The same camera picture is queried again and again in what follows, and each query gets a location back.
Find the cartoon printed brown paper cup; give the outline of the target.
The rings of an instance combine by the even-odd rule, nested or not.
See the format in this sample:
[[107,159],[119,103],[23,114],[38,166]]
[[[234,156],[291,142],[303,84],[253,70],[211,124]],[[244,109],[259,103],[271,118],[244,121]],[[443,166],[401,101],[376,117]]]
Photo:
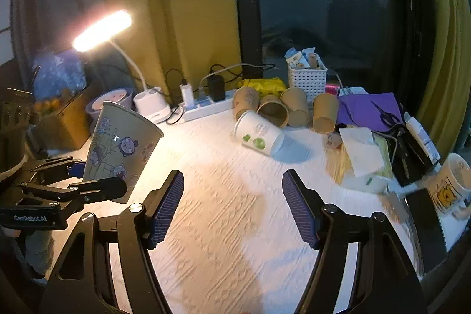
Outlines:
[[83,180],[122,178],[127,193],[115,198],[126,203],[164,132],[137,112],[106,101],[94,129]]

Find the white paper cup green logo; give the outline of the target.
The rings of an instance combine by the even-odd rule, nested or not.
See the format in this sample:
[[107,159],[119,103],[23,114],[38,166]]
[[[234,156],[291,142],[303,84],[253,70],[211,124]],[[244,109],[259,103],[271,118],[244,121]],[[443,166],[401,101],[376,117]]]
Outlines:
[[266,156],[273,156],[285,139],[279,127],[252,110],[238,118],[233,134],[237,142]]

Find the cardboard box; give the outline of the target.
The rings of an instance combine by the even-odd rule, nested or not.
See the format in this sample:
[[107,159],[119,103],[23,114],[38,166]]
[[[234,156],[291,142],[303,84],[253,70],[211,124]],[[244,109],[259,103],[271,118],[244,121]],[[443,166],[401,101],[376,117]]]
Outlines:
[[80,149],[90,137],[92,122],[85,108],[101,90],[99,83],[93,82],[63,107],[42,117],[33,129],[33,137],[39,146],[46,150]]

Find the plastic bag of oranges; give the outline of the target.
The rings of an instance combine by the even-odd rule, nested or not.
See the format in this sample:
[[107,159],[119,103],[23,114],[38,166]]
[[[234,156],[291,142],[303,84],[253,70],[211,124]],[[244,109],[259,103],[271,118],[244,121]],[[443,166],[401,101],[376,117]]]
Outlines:
[[74,49],[43,50],[35,56],[33,69],[34,110],[42,116],[57,111],[87,86],[84,64]]

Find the white cartoon mug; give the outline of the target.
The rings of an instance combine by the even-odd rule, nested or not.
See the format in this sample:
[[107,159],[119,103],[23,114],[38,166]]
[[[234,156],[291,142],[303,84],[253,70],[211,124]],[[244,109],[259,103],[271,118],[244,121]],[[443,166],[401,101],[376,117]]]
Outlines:
[[450,153],[431,184],[431,198],[442,217],[470,218],[470,165],[457,153]]

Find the white power strip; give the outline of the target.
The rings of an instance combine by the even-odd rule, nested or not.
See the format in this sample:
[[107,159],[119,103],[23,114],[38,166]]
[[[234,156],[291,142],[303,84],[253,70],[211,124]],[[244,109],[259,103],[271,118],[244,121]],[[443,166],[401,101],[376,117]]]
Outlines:
[[205,99],[197,99],[195,101],[195,107],[191,109],[187,109],[184,106],[184,103],[180,103],[179,106],[183,108],[182,120],[184,122],[189,122],[231,110],[233,108],[233,97],[235,92],[235,90],[226,91],[225,99],[220,101],[214,101],[210,96],[207,96]]

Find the white charger plug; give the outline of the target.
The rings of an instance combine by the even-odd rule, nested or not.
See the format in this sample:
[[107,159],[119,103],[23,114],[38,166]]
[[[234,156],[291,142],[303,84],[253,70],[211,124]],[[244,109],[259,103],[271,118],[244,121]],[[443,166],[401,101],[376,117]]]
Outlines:
[[193,86],[188,83],[186,78],[183,78],[180,83],[180,92],[182,95],[182,100],[184,102],[185,109],[191,110],[195,108]]

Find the yellow tissue pack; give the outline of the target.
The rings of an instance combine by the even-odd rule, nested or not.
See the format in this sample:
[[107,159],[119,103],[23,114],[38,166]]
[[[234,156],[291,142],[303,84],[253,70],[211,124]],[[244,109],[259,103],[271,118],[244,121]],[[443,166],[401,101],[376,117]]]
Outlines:
[[326,171],[341,187],[380,195],[394,175],[386,139],[367,127],[346,127],[323,139]]

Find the black power adapter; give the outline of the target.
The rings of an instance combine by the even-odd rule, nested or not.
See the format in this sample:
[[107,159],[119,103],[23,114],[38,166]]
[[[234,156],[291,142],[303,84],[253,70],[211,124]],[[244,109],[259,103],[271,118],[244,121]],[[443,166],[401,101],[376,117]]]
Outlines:
[[214,102],[226,99],[225,83],[220,74],[211,75],[208,78],[208,93]]

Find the black scissors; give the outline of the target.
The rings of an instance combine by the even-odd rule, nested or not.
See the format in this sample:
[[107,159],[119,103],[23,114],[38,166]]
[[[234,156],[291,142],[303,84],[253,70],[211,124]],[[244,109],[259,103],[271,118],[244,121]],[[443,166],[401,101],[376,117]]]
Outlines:
[[395,125],[397,124],[400,124],[401,123],[401,120],[400,118],[398,118],[397,116],[395,116],[393,113],[391,112],[387,112],[387,111],[384,111],[380,106],[378,106],[375,102],[371,102],[372,105],[374,105],[378,111],[379,111],[379,114],[380,114],[380,120],[381,122],[386,125],[387,127],[389,128],[392,128],[394,127]]

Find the purple cloth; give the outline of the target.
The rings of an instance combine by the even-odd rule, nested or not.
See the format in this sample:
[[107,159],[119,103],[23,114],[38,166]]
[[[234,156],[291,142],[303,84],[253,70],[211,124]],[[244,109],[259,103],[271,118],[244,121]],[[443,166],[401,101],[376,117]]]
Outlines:
[[384,111],[391,112],[401,120],[402,113],[392,92],[379,94],[350,94],[339,97],[339,113],[337,124],[368,127],[372,131],[388,132],[391,128],[380,120],[378,109],[372,105],[375,102]]

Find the yellow snack bag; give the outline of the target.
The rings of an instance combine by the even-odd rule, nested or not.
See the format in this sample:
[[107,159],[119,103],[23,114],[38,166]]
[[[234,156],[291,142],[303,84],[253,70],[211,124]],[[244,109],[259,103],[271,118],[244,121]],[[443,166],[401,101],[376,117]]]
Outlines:
[[261,98],[268,95],[280,97],[287,89],[287,86],[279,77],[260,78],[260,79],[244,79],[237,83],[237,88],[249,87],[255,89]]

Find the white plastic basket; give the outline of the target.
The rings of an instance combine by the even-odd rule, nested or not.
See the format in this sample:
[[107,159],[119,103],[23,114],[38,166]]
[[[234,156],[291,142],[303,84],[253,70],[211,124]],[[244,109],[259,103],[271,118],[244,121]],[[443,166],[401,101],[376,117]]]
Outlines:
[[317,69],[288,69],[288,80],[291,88],[299,88],[306,94],[311,104],[317,95],[325,92],[327,67],[320,62]]

